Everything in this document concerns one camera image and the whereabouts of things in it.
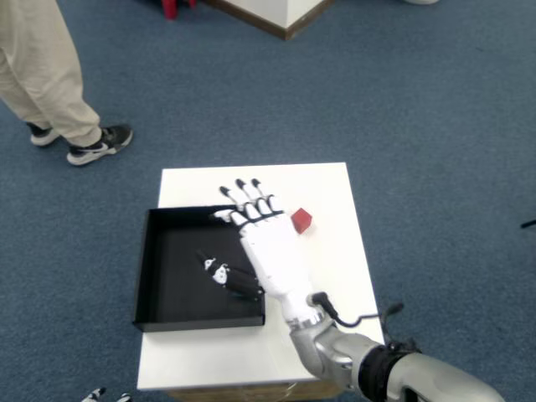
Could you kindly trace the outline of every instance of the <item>white robotic hand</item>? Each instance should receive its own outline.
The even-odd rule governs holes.
[[[259,283],[281,302],[289,325],[319,322],[320,312],[307,304],[312,287],[291,218],[259,180],[248,184],[237,179],[236,185],[238,189],[220,188],[236,209],[218,211],[214,217],[237,226]]]

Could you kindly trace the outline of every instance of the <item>sneaker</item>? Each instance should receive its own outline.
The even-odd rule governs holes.
[[[32,131],[30,141],[36,147],[46,147],[59,137],[59,134],[52,128],[42,129],[32,123],[26,123],[26,125],[30,127],[30,130]]]
[[[97,388],[91,394],[87,395],[82,402],[96,402],[106,392],[106,388]]]
[[[71,145],[67,160],[75,166],[86,165],[105,155],[115,155],[126,147],[132,139],[132,129],[127,124],[105,127],[98,142],[88,147]]]
[[[121,397],[117,400],[117,402],[131,402],[131,401],[132,401],[132,398],[127,393],[121,394]]]

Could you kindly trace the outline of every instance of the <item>person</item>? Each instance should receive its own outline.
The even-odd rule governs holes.
[[[82,92],[78,54],[56,0],[0,0],[0,98],[28,124],[34,145],[63,137],[77,166],[116,154],[132,139],[126,124],[101,127]]]

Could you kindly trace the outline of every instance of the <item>white shoe sole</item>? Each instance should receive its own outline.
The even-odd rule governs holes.
[[[96,161],[97,159],[101,159],[102,157],[106,156],[106,155],[115,155],[116,153],[118,153],[121,149],[123,149],[124,147],[126,147],[128,144],[131,143],[132,141],[132,136],[134,135],[134,131],[131,130],[131,134],[130,136],[128,136],[128,138],[121,144],[121,148],[119,148],[119,150],[116,150],[115,148],[110,148],[108,149],[107,151],[104,151],[104,152],[91,152],[91,153],[86,153],[83,157],[74,157],[73,155],[71,155],[71,153],[69,152],[67,154],[67,161],[71,164],[71,165],[75,165],[75,166],[83,166],[83,165],[86,165],[90,162],[94,162]]]
[[[56,141],[58,138],[59,138],[59,134],[56,131],[52,130],[45,137],[30,136],[30,141],[36,147],[46,147],[47,145],[50,145],[52,142]]]

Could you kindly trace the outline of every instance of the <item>white tabletop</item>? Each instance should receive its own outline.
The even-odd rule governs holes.
[[[312,226],[300,236],[315,290],[342,319],[376,313],[345,163],[164,169],[159,208],[227,204],[219,186],[258,178],[286,211],[304,208]],[[355,330],[383,342],[379,320]],[[266,298],[264,327],[143,334],[139,389],[183,389],[313,380],[302,366],[277,301]]]

